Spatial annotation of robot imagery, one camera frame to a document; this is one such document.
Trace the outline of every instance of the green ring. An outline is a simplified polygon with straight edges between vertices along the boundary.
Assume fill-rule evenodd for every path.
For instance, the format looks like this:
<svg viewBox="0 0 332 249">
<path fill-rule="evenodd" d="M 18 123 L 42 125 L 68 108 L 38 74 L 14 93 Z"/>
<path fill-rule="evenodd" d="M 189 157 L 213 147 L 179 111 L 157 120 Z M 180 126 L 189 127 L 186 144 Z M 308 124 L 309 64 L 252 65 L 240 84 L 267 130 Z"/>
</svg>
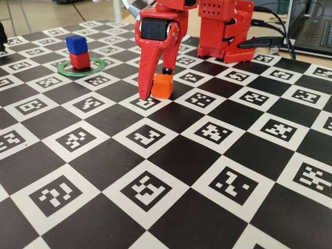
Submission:
<svg viewBox="0 0 332 249">
<path fill-rule="evenodd" d="M 63 76 L 83 77 L 83 76 L 88 76 L 88 75 L 100 72 L 106 66 L 106 63 L 103 60 L 98 59 L 98 58 L 90 58 L 90 61 L 95 61 L 95 62 L 99 63 L 99 67 L 97 67 L 96 69 L 93 69 L 91 71 L 87 71 L 87 72 L 79 72 L 79 73 L 68 72 L 64 68 L 66 66 L 70 65 L 71 61 L 65 61 L 61 65 L 58 66 L 58 72 L 59 72 L 59 74 L 61 74 Z"/>
</svg>

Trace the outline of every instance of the checkerboard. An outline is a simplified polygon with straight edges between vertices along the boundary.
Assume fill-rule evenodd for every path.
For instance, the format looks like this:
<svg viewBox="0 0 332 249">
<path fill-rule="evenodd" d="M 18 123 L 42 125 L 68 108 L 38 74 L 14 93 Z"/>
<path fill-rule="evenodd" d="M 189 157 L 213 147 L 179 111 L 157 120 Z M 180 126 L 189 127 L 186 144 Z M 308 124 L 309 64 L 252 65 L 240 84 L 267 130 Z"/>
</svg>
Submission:
<svg viewBox="0 0 332 249">
<path fill-rule="evenodd" d="M 331 248 L 332 70 L 200 59 L 187 37 L 173 95 L 142 101 L 133 30 L 91 21 L 8 40 L 0 248 Z M 73 34 L 102 72 L 57 73 Z"/>
</svg>

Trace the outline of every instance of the red robot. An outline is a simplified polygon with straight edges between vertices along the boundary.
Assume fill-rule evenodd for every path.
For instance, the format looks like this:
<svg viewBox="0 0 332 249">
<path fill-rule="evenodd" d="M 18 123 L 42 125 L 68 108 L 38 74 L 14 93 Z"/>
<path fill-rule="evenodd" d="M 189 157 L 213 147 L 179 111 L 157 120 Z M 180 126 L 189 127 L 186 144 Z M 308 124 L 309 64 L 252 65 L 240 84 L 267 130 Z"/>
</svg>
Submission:
<svg viewBox="0 0 332 249">
<path fill-rule="evenodd" d="M 157 0 L 155 7 L 142 0 L 128 5 L 137 20 L 135 41 L 141 47 L 139 93 L 146 100 L 169 98 L 173 92 L 173 73 L 178 49 L 187 34 L 188 10 L 197 7 L 197 0 Z M 202 18 L 198 56 L 214 56 L 226 63 L 248 61 L 254 48 L 240 49 L 251 26 L 254 3 L 244 0 L 200 0 Z M 155 71 L 163 55 L 162 74 Z"/>
</svg>

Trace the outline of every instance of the laptop keyboard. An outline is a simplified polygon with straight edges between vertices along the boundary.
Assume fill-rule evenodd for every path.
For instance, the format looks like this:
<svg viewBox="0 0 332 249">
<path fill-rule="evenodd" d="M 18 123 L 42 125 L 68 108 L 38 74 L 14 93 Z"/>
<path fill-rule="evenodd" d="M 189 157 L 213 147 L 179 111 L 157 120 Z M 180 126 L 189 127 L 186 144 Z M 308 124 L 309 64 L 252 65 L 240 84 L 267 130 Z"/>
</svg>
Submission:
<svg viewBox="0 0 332 249">
<path fill-rule="evenodd" d="M 332 21 L 325 21 L 320 46 L 332 47 Z"/>
</svg>

